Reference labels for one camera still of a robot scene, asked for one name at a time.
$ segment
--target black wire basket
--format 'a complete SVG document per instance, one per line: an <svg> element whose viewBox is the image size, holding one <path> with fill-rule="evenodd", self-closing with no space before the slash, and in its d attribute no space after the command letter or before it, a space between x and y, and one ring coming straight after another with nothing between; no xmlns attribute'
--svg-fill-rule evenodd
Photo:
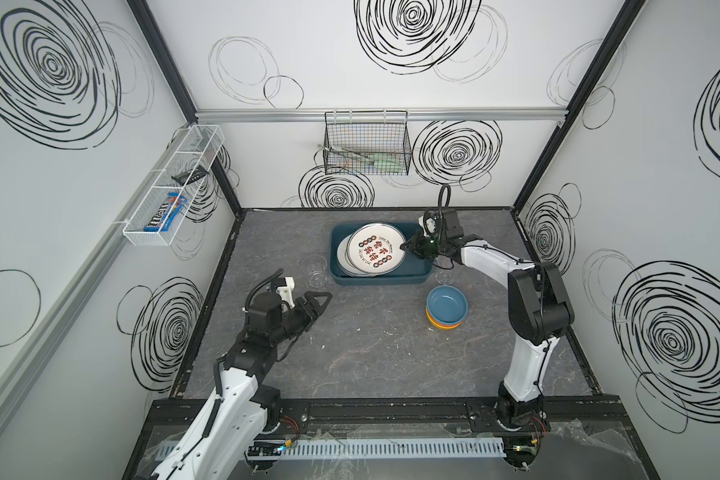
<svg viewBox="0 0 720 480"><path fill-rule="evenodd" d="M326 112L326 174L408 175L413 157L405 110Z"/></svg>

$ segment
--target yellow bowl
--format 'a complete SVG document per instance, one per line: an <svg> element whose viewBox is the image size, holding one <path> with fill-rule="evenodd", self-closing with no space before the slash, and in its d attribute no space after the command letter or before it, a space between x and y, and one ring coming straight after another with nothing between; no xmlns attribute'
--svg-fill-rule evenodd
<svg viewBox="0 0 720 480"><path fill-rule="evenodd" d="M461 325L461 322L456 323L456 324L454 324L454 325L443 325L443 324L440 323L439 321L436 321L434 318L432 318L432 315L429 313L429 309L427 309L427 308L425 307L425 308L424 308L424 311L427 312L427 318L429 319L429 322L430 322L433 326L439 328L440 330L453 330L453 329L456 328L457 326Z"/></svg>

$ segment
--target white plate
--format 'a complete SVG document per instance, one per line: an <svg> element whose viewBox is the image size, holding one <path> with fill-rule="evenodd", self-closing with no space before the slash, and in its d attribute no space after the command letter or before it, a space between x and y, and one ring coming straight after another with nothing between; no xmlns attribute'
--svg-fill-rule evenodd
<svg viewBox="0 0 720 480"><path fill-rule="evenodd" d="M389 224L368 224L349 237L349 261L366 274L387 274L402 264L405 237Z"/></svg>
<svg viewBox="0 0 720 480"><path fill-rule="evenodd" d="M341 241L341 243L338 245L338 248L336 249L336 260L338 260L338 267L347 275L351 276L374 276L374 274L366 274L362 270L358 270L355 268L353 264L349 263L349 260L347 260L347 244L349 242L349 235L346 236L344 240Z"/></svg>

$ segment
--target dark blue plastic bin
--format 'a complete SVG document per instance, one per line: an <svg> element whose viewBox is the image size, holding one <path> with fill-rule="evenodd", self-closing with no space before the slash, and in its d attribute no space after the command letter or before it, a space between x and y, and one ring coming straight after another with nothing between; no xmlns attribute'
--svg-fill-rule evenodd
<svg viewBox="0 0 720 480"><path fill-rule="evenodd" d="M410 285L423 283L432 272L432 264L420 260L411 254L405 255L405 260L392 272L378 276L349 276L338 266L336 249L347 235L353 234L363 225L379 222L370 220L353 224L339 224L331 230L331 276L338 285ZM420 227L413 222L385 222L400 230L405 238L410 238Z"/></svg>

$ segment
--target clear glass cup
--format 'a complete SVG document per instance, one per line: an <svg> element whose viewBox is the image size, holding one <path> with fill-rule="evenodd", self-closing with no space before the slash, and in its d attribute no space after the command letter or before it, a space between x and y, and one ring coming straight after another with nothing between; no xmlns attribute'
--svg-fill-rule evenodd
<svg viewBox="0 0 720 480"><path fill-rule="evenodd" d="M328 262L323 255L309 255L302 260L302 270L312 288L320 288L328 282Z"/></svg>
<svg viewBox="0 0 720 480"><path fill-rule="evenodd" d="M438 271L434 273L434 279L441 285L451 285L454 282L454 274L451 270L438 268Z"/></svg>

